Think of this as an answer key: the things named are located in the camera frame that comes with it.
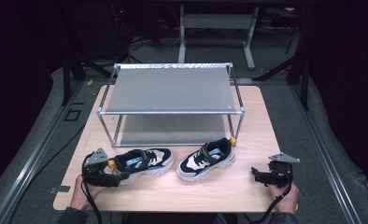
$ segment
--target black and white sneaker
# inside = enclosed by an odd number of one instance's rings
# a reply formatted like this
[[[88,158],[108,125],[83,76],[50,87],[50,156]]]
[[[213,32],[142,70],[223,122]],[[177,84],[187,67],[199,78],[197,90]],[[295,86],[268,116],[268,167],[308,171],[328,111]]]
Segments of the black and white sneaker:
[[[134,182],[141,175],[159,175],[172,167],[175,154],[167,148],[147,150],[133,149],[114,158],[117,170],[129,172],[129,178],[121,180],[120,185]]]
[[[211,169],[227,168],[234,164],[234,152],[231,142],[226,138],[204,144],[193,152],[177,167],[177,173],[183,180],[196,181],[207,175]]]

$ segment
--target metal stand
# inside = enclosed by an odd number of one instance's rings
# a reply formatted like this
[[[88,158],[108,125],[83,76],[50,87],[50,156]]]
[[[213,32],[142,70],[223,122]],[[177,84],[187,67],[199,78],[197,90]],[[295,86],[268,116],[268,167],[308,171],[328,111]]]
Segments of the metal stand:
[[[217,15],[217,14],[185,14],[184,6],[180,7],[180,50],[178,62],[185,62],[186,41],[185,28],[210,28],[210,29],[248,29],[248,38],[243,42],[248,69],[254,70],[253,56],[250,51],[251,38],[257,19],[258,8],[249,15]]]
[[[198,146],[237,139],[245,108],[231,63],[115,64],[97,116],[112,147]]]

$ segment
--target gray carpet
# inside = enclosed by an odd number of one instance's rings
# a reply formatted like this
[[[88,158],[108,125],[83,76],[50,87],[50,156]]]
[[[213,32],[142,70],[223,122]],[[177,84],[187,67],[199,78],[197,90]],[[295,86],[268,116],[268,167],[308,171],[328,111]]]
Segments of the gray carpet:
[[[241,42],[246,33],[236,31],[203,31],[189,35],[187,38],[187,63],[232,62],[238,78],[246,80],[257,77],[265,70],[273,68],[290,57],[284,53],[288,43],[288,36],[284,32],[271,30],[258,32],[252,47],[257,66],[255,71],[247,70],[241,48]],[[132,50],[131,53],[142,63],[175,63],[178,57],[178,47],[177,45],[166,46],[169,41],[174,41],[174,39],[164,40],[163,43],[147,42],[143,44],[142,48]],[[46,146],[48,151],[39,167],[63,148],[85,124],[95,100],[95,96],[92,96],[90,91],[98,92],[100,87],[107,82],[106,78],[91,68],[85,70],[88,78],[93,80],[93,84],[88,89],[86,81],[73,81],[73,90],[78,87],[78,93],[73,95],[73,100],[67,106],[60,106],[63,100],[62,70],[52,74],[54,86],[50,98],[26,142],[0,178],[0,204],[8,195],[34,149],[39,147],[44,140],[53,119],[62,110],[63,114],[59,117],[59,125],[51,137],[50,143]],[[318,154],[318,144],[314,140],[314,135],[308,126],[304,113],[315,121],[323,144],[331,156],[334,168],[343,181],[360,221],[368,223],[366,178],[361,170],[348,159],[345,150],[336,141],[328,125],[328,118],[315,85],[310,83],[309,111],[304,112],[298,104],[298,96],[293,91],[295,88],[285,85],[283,81],[285,77],[286,73],[282,72],[260,85],[260,88],[281,150],[301,159],[301,163],[294,164],[293,167],[295,182],[302,193],[296,214],[300,223],[347,223],[347,217],[337,200],[331,179],[323,168]],[[21,200],[13,223],[54,223],[59,218],[62,211],[55,211],[52,208],[54,194],[50,193],[50,189],[60,186],[79,136],[80,133],[30,186]],[[96,223],[94,213],[90,211],[89,214],[88,223]],[[104,223],[110,223],[110,219],[112,223],[120,223],[122,214],[103,212],[102,215]],[[261,215],[249,214],[254,220]],[[242,215],[238,214],[238,217],[240,223],[247,223]]]

